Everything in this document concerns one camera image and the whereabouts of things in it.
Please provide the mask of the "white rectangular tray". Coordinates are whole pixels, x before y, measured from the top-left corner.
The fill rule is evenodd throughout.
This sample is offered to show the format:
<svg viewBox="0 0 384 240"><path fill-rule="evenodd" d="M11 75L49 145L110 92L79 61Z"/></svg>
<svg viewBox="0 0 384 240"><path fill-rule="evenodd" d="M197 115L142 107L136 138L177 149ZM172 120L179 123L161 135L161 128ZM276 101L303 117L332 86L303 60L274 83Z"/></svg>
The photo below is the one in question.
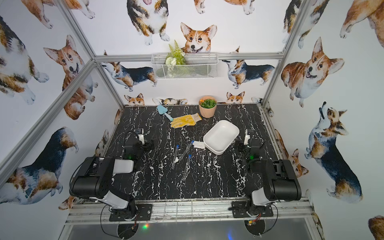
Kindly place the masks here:
<svg viewBox="0 0 384 240"><path fill-rule="evenodd" d="M217 122L203 137L208 150L217 156L222 155L239 135L239 128L229 121Z"/></svg>

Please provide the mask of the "test tube blue cap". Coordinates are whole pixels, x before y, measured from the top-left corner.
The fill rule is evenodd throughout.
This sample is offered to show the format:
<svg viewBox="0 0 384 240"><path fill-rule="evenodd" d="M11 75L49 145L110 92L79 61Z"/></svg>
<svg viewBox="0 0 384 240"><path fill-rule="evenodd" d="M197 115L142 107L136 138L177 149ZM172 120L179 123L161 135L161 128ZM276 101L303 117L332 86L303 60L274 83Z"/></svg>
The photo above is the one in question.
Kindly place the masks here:
<svg viewBox="0 0 384 240"><path fill-rule="evenodd" d="M187 179L188 173L190 171L190 162L191 162L192 155L188 156L187 162L186 162L186 167L183 173L182 181L185 181Z"/></svg>
<svg viewBox="0 0 384 240"><path fill-rule="evenodd" d="M179 157L179 161L181 161L181 160L185 157L185 155L188 153L188 151L190 150L190 148L193 146L194 142L195 142L195 141L191 141L191 142L188 144L188 146L186 147L185 151L180 155L180 157Z"/></svg>
<svg viewBox="0 0 384 240"><path fill-rule="evenodd" d="M175 168L175 163L178 161L178 151L179 151L180 146L176 145L175 151L174 151L174 157L172 161L172 166L171 169L173 170Z"/></svg>

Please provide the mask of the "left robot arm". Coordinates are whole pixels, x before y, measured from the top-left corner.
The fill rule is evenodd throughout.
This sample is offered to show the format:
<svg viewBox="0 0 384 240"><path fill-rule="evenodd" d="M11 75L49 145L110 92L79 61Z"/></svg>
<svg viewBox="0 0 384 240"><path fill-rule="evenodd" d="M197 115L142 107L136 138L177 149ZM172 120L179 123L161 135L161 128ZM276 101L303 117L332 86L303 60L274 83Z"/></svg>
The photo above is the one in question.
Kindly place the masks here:
<svg viewBox="0 0 384 240"><path fill-rule="evenodd" d="M109 221L149 221L153 205L136 204L133 195L114 185L116 175L134 174L143 164L146 152L154 149L154 141L129 131L123 143L123 156L87 157L70 181L71 196L101 202L109 207Z"/></svg>

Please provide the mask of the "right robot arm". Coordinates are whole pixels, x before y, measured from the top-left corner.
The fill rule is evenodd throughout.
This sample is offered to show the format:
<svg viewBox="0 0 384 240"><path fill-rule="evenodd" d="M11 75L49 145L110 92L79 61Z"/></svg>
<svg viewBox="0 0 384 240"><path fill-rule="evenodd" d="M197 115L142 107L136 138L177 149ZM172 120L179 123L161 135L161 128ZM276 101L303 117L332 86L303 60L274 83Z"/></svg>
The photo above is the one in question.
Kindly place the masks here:
<svg viewBox="0 0 384 240"><path fill-rule="evenodd" d="M261 156L265 141L256 138L254 131L245 130L244 140L235 140L236 151L241 156L242 169L247 177L261 177L259 189L249 188L246 200L232 202L229 211L233 217L272 217L275 202L299 201L302 191L289 160L271 160Z"/></svg>

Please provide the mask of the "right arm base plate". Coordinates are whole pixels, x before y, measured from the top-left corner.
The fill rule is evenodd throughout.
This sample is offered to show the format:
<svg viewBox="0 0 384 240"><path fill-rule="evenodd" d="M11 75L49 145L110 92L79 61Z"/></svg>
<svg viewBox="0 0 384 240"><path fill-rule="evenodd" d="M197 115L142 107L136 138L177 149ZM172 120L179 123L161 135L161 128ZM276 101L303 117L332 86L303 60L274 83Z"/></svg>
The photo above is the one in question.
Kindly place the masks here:
<svg viewBox="0 0 384 240"><path fill-rule="evenodd" d="M237 218L251 218L251 217L273 217L274 213L272 206L256 206L252 203L245 201L231 202L231 206L228 208L232 212L233 217Z"/></svg>

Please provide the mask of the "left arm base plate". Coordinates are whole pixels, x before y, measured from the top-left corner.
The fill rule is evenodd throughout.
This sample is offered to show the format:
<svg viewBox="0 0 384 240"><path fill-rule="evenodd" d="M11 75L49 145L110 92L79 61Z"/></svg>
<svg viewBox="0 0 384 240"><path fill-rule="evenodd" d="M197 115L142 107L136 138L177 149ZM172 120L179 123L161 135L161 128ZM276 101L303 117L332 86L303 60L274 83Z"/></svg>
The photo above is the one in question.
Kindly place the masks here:
<svg viewBox="0 0 384 240"><path fill-rule="evenodd" d="M122 210L112 209L109 221L149 221L151 219L152 210L152 204L139 204L132 209L129 206Z"/></svg>

